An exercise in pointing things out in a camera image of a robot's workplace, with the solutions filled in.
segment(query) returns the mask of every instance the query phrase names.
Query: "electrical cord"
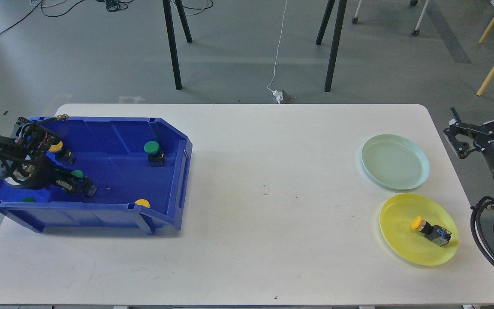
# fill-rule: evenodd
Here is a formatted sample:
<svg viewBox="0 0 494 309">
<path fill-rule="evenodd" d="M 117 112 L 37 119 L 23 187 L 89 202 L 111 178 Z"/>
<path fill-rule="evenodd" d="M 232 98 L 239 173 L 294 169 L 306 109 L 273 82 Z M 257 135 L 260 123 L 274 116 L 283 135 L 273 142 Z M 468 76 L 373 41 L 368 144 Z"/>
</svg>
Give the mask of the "electrical cord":
<svg viewBox="0 0 494 309">
<path fill-rule="evenodd" d="M 489 205 L 494 204 L 494 198 L 490 196 L 483 197 L 475 207 L 472 208 L 472 215 L 470 216 L 470 230 L 472 237 L 476 243 L 478 249 L 482 252 L 484 257 L 494 266 L 494 251 L 491 249 L 482 231 L 481 215 L 482 211 Z"/>
<path fill-rule="evenodd" d="M 41 0 L 41 12 L 43 13 L 43 15 L 47 16 L 47 17 L 60 17 L 60 16 L 63 16 L 63 15 L 66 15 L 68 12 L 70 12 L 77 4 L 80 4 L 81 2 L 83 2 L 84 0 L 79 0 L 78 2 L 76 2 L 76 4 L 74 4 L 73 6 L 71 6 L 71 8 L 69 8 L 66 12 L 63 12 L 62 14 L 58 14 L 58 15 L 47 15 L 45 14 L 45 11 L 43 11 L 43 8 L 44 7 L 50 7 L 50 6 L 43 6 L 43 2 L 45 2 L 45 0 Z"/>
<path fill-rule="evenodd" d="M 172 1 L 172 0 L 171 0 L 171 2 L 173 2 L 173 5 L 175 6 L 175 9 L 178 10 L 176 2 L 175 1 Z M 194 14 L 184 14 L 184 15 L 186 15 L 186 16 L 198 15 L 199 13 L 203 12 L 204 10 L 207 10 L 207 9 L 210 9 L 210 8 L 213 7 L 214 2 L 212 0 L 210 0 L 210 2 L 211 2 L 211 4 L 209 5 L 208 4 L 208 0 L 205 0 L 205 6 L 203 6 L 202 8 L 189 8 L 189 7 L 183 5 L 182 7 L 185 8 L 185 9 L 199 10 L 199 12 L 195 12 Z"/>
<path fill-rule="evenodd" d="M 280 40 L 278 41 L 278 49 L 276 51 L 276 62 L 274 62 L 274 76 L 272 76 L 272 80 L 270 81 L 270 83 L 268 84 L 268 86 L 266 86 L 266 88 L 268 88 L 268 90 L 272 91 L 272 92 L 275 92 L 276 90 L 272 90 L 270 89 L 270 85 L 274 82 L 274 78 L 276 78 L 276 66 L 278 64 L 278 54 L 280 53 L 280 44 L 281 44 L 281 37 L 283 35 L 283 24 L 285 22 L 285 12 L 287 10 L 287 2 L 285 2 L 285 8 L 283 9 L 283 19 L 282 19 L 282 29 L 281 29 L 281 32 L 280 32 Z"/>
<path fill-rule="evenodd" d="M 106 3 L 106 10 L 108 12 L 117 12 L 120 10 L 126 10 L 129 8 L 129 5 L 127 3 L 131 3 L 133 0 L 130 1 L 120 1 L 120 0 L 104 0 L 104 3 Z"/>
<path fill-rule="evenodd" d="M 41 4 L 43 3 L 43 0 L 41 0 L 37 6 L 35 6 L 35 8 L 33 8 L 28 14 L 26 14 L 26 16 L 22 17 L 22 19 L 20 19 L 19 21 L 17 21 L 16 23 L 12 24 L 12 26 L 8 27 L 7 29 L 3 30 L 0 32 L 0 35 L 2 35 L 5 31 L 7 31 L 8 29 L 11 29 L 12 27 L 18 25 L 22 20 L 26 19 L 26 17 L 30 16 L 30 14 L 32 14 L 32 12 L 34 12 L 35 9 L 37 9 L 38 6 L 40 6 Z"/>
<path fill-rule="evenodd" d="M 183 8 L 185 9 L 190 9 L 190 10 L 207 10 L 207 9 L 210 9 L 213 7 L 214 3 L 212 0 L 211 1 L 211 5 L 210 6 L 207 6 L 207 7 L 203 7 L 203 8 L 190 8 L 188 6 L 185 6 L 184 4 L 182 5 Z"/>
<path fill-rule="evenodd" d="M 57 4 L 51 4 L 50 6 L 42 6 L 42 7 L 43 8 L 52 8 L 53 6 L 58 6 L 60 4 L 63 4 L 66 1 L 67 0 L 62 0 L 62 1 L 58 2 Z M 30 0 L 30 6 L 36 6 L 33 2 L 34 2 L 34 0 Z"/>
</svg>

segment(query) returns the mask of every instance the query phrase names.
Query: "yellow button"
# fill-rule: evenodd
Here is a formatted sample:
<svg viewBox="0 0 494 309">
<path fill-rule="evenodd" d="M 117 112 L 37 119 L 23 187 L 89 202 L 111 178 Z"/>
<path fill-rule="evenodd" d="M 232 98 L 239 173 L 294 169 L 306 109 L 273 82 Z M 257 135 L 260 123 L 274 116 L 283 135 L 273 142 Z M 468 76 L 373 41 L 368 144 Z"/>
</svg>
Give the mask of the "yellow button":
<svg viewBox="0 0 494 309">
<path fill-rule="evenodd" d="M 418 231 L 423 224 L 424 224 L 424 220 L 422 219 L 422 216 L 419 215 L 417 218 L 414 219 L 413 223 L 411 223 L 411 229 L 413 231 Z"/>
<path fill-rule="evenodd" d="M 63 146 L 64 144 L 62 143 L 62 141 L 59 141 L 56 145 L 51 145 L 51 148 L 49 148 L 49 152 L 59 152 L 62 150 Z"/>
<path fill-rule="evenodd" d="M 147 207 L 147 208 L 150 207 L 150 202 L 148 202 L 147 200 L 145 200 L 143 198 L 136 200 L 135 204 L 142 205 L 142 206 Z"/>
</svg>

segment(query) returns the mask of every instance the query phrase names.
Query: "gray floor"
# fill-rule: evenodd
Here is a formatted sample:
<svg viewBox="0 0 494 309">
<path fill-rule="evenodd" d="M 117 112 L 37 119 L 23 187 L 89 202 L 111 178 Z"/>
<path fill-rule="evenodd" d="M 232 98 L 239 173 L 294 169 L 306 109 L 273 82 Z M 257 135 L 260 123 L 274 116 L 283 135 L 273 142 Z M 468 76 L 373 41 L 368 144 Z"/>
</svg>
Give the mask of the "gray floor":
<svg viewBox="0 0 494 309">
<path fill-rule="evenodd" d="M 0 0 L 0 31 L 31 10 L 28 2 Z M 58 14 L 74 2 L 45 12 Z M 357 2 L 351 0 L 331 93 L 323 92 L 331 31 L 321 46 L 314 44 L 326 2 L 288 1 L 271 88 L 286 90 L 293 103 L 419 103 L 438 129 L 451 119 L 451 106 L 466 122 L 494 119 L 494 80 L 484 96 L 475 95 L 494 63 L 494 31 L 478 44 L 494 15 L 488 0 L 432 0 L 418 37 L 410 32 L 423 1 L 410 7 L 407 0 L 366 0 L 353 25 Z M 59 18 L 36 10 L 0 36 L 0 134 L 8 135 L 20 115 L 51 115 L 65 103 L 274 103 L 266 85 L 284 6 L 284 0 L 215 0 L 188 18 L 191 44 L 173 12 L 181 91 L 174 87 L 160 1 L 137 0 L 108 13 L 86 0 Z M 494 195 L 479 154 L 463 161 L 449 154 L 471 203 Z"/>
</svg>

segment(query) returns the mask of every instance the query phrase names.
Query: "table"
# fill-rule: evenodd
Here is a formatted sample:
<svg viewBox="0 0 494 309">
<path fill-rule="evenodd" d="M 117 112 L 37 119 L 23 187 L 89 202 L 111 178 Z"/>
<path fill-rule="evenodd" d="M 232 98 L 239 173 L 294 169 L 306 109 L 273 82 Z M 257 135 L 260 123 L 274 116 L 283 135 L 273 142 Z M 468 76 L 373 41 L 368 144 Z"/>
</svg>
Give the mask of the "table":
<svg viewBox="0 0 494 309">
<path fill-rule="evenodd" d="M 416 104 L 67 104 L 58 114 L 161 117 L 193 143 L 182 230 L 33 233 L 0 227 L 0 304 L 340 306 L 494 303 L 494 268 L 427 110 Z M 379 231 L 397 192 L 361 166 L 365 141 L 417 143 L 412 190 L 455 219 L 440 267 L 397 256 Z"/>
<path fill-rule="evenodd" d="M 175 87 L 177 90 L 182 89 L 182 80 L 180 77 L 180 68 L 178 65 L 178 54 L 175 39 L 175 29 L 173 27 L 173 16 L 171 12 L 171 0 L 163 0 L 163 12 L 165 14 L 165 25 L 167 27 L 167 38 L 169 39 L 169 50 L 171 52 L 171 64 L 173 66 L 173 75 L 175 77 Z M 329 55 L 329 64 L 327 65 L 327 75 L 325 76 L 325 92 L 331 92 L 331 83 L 333 82 L 333 74 L 335 72 L 335 63 L 337 62 L 337 54 L 339 50 L 340 34 L 343 29 L 344 14 L 346 11 L 347 0 L 339 0 L 339 8 L 337 9 L 337 20 L 335 21 L 335 30 L 333 32 L 333 43 L 331 44 L 331 55 Z M 176 1 L 178 15 L 184 29 L 184 35 L 188 43 L 192 43 L 192 35 L 190 34 L 190 28 L 188 27 L 188 21 L 186 20 L 186 14 L 184 13 L 184 6 L 182 0 Z M 331 17 L 331 11 L 335 5 L 335 0 L 328 0 L 325 7 L 325 13 L 323 14 L 323 20 L 319 27 L 319 32 L 316 39 L 316 44 L 321 45 L 323 35 L 327 29 L 329 18 Z"/>
</svg>

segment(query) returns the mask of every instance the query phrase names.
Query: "blue storage bin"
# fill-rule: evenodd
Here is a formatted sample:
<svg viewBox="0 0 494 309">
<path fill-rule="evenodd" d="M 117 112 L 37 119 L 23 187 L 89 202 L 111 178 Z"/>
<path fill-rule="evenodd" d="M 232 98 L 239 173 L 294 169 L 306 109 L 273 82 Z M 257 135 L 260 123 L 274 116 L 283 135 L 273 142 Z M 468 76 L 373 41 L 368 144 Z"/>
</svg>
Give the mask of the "blue storage bin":
<svg viewBox="0 0 494 309">
<path fill-rule="evenodd" d="M 85 197 L 56 186 L 25 190 L 0 182 L 0 213 L 37 233 L 46 227 L 136 227 L 153 235 L 169 224 L 180 230 L 192 154 L 186 135 L 160 118 L 70 117 L 42 126 L 76 157 L 73 165 L 58 164 L 82 170 L 98 191 Z M 165 153 L 163 167 L 150 166 L 144 152 L 145 143 L 153 140 Z M 21 202 L 26 197 L 36 202 Z M 135 204 L 141 198 L 149 208 Z"/>
</svg>

